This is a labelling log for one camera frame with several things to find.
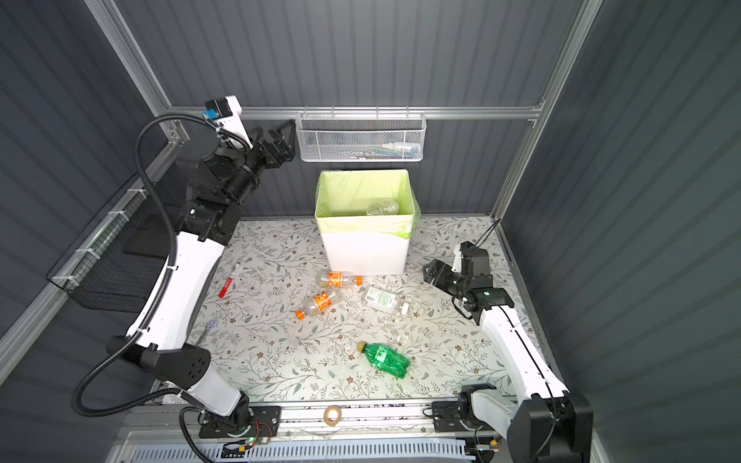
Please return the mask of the orange label clear bottle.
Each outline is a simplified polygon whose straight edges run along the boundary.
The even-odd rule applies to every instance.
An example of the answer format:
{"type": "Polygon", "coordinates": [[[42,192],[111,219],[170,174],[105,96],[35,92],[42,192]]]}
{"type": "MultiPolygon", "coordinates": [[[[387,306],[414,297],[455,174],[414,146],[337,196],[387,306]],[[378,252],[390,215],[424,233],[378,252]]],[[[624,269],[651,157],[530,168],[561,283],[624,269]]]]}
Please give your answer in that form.
{"type": "Polygon", "coordinates": [[[305,320],[310,316],[319,316],[337,305],[343,297],[341,289],[326,289],[316,296],[311,296],[295,312],[298,320],[305,320]]]}

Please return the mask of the orange cap bottle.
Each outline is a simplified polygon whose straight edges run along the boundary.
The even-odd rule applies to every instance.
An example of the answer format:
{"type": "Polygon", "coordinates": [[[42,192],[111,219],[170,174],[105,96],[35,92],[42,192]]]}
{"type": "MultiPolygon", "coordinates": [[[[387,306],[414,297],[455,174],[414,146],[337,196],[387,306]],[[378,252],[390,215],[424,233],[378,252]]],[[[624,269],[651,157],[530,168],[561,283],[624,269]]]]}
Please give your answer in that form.
{"type": "Polygon", "coordinates": [[[318,276],[319,287],[335,287],[336,289],[349,289],[350,287],[361,287],[364,278],[346,271],[326,271],[318,276]]]}

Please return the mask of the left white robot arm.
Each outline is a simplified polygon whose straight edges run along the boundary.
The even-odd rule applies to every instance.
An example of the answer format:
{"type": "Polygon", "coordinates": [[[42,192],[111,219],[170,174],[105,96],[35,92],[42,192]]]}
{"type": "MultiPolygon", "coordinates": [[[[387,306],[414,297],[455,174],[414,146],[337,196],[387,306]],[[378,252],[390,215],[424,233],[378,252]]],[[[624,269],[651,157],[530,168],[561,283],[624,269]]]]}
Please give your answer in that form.
{"type": "Polygon", "coordinates": [[[237,98],[225,96],[208,101],[201,116],[158,118],[202,125],[214,137],[189,141],[178,154],[185,202],[179,216],[165,222],[165,264],[137,320],[107,347],[111,357],[173,384],[199,409],[234,422],[247,421],[249,400],[221,375],[206,349],[187,339],[244,203],[264,171],[293,161],[296,144],[293,121],[248,131],[241,112],[237,98]]]}

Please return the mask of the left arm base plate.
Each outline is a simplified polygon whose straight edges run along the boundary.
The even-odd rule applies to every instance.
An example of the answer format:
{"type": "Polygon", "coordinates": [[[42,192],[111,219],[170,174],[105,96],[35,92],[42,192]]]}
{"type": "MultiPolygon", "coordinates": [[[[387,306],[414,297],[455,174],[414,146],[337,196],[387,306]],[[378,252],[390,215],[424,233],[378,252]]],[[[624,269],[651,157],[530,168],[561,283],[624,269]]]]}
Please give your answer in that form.
{"type": "Polygon", "coordinates": [[[277,434],[283,409],[279,406],[237,407],[230,416],[206,412],[202,419],[201,439],[272,438],[277,434]]]}

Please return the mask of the red marker pen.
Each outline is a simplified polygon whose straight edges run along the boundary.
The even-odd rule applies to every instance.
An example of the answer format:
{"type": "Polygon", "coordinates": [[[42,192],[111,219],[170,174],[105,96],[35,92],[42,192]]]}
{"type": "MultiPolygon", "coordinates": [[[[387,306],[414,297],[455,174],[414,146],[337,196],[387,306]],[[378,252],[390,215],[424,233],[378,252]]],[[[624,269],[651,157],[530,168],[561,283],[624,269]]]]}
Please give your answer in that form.
{"type": "Polygon", "coordinates": [[[235,266],[233,267],[232,272],[228,276],[225,284],[223,285],[223,287],[222,287],[222,289],[221,289],[221,291],[220,291],[220,293],[218,295],[218,297],[220,299],[224,298],[227,295],[228,291],[230,290],[230,287],[233,285],[233,281],[235,281],[235,277],[237,277],[237,273],[239,273],[239,268],[240,267],[241,267],[241,263],[240,262],[237,262],[235,264],[235,266]]]}

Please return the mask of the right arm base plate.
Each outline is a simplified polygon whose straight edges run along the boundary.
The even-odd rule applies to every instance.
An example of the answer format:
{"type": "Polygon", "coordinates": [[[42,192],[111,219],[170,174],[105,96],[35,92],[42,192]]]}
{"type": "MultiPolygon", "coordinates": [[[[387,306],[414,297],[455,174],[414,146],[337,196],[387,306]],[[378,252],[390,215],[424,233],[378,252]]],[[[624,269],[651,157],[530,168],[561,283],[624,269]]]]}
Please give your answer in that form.
{"type": "Polygon", "coordinates": [[[492,431],[493,428],[474,417],[470,407],[458,400],[438,400],[430,405],[430,418],[436,432],[492,431]]]}

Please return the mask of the white green label bottle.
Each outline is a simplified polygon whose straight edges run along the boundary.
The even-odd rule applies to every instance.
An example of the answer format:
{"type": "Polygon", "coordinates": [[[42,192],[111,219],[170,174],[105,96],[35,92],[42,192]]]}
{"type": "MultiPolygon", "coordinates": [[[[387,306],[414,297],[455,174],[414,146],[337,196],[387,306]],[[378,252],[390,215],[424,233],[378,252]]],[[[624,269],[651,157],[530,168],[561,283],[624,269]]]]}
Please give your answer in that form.
{"type": "Polygon", "coordinates": [[[378,287],[368,287],[362,295],[362,302],[369,308],[383,314],[401,314],[406,316],[409,313],[410,305],[397,293],[379,289],[378,287]]]}

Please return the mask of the white waste bin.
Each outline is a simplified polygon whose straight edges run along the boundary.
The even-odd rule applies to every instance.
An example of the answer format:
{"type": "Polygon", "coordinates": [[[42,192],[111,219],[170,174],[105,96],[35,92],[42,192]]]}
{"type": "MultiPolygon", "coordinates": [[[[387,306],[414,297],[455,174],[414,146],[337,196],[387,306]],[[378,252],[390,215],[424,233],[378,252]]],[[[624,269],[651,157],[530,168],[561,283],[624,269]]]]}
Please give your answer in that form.
{"type": "Polygon", "coordinates": [[[411,239],[384,233],[324,233],[320,237],[333,271],[362,276],[404,272],[411,239]]]}

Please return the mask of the small bottle in white basket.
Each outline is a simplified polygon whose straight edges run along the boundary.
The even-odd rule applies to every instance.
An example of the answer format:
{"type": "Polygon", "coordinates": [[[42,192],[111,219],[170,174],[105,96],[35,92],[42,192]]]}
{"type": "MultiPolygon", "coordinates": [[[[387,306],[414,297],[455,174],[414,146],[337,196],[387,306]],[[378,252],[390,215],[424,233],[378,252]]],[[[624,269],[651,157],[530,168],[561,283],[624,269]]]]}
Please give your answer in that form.
{"type": "Polygon", "coordinates": [[[422,145],[418,143],[391,143],[383,144],[381,151],[386,154],[403,158],[414,157],[422,152],[422,145]]]}

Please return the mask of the green sprite bottle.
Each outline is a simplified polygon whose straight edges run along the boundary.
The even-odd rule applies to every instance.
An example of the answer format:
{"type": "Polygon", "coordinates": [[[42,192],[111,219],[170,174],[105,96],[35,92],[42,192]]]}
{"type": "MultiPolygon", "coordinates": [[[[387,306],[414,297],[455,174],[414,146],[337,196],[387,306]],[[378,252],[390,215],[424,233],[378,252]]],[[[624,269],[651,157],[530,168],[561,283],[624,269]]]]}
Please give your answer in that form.
{"type": "Polygon", "coordinates": [[[410,361],[393,348],[379,343],[359,343],[357,350],[380,372],[405,379],[410,361]]]}

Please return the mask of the roll of tape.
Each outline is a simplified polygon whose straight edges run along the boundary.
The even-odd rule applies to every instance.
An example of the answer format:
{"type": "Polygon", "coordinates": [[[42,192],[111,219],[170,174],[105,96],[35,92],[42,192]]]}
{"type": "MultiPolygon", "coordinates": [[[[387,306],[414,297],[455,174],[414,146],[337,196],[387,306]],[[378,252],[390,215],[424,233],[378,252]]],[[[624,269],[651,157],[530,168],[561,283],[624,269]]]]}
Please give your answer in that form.
{"type": "Polygon", "coordinates": [[[326,426],[335,428],[343,418],[342,409],[337,406],[329,406],[325,409],[323,414],[323,421],[326,426]]]}

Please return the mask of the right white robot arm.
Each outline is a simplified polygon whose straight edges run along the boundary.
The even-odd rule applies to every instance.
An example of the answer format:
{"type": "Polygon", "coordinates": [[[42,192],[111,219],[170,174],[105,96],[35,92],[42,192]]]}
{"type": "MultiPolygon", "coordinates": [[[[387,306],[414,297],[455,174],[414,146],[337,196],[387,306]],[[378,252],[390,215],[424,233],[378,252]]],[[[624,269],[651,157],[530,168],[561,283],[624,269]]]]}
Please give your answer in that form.
{"type": "Polygon", "coordinates": [[[495,287],[488,252],[470,241],[455,249],[453,264],[431,260],[423,279],[451,296],[453,307],[472,320],[499,350],[516,399],[493,385],[462,387],[457,401],[437,401],[438,432],[490,429],[505,439],[514,462],[588,462],[594,411],[557,378],[527,336],[513,299],[495,287]]]}

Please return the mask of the green bin liner bag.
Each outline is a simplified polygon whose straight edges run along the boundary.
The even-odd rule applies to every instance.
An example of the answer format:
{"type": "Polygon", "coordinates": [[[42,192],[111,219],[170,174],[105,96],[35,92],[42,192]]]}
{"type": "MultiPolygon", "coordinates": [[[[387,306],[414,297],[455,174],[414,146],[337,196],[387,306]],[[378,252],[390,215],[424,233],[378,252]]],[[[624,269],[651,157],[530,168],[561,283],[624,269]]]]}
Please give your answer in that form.
{"type": "Polygon", "coordinates": [[[321,233],[384,233],[411,239],[421,208],[411,186],[409,171],[325,170],[316,185],[315,219],[321,233]],[[394,214],[368,214],[375,204],[393,202],[394,214]]]}

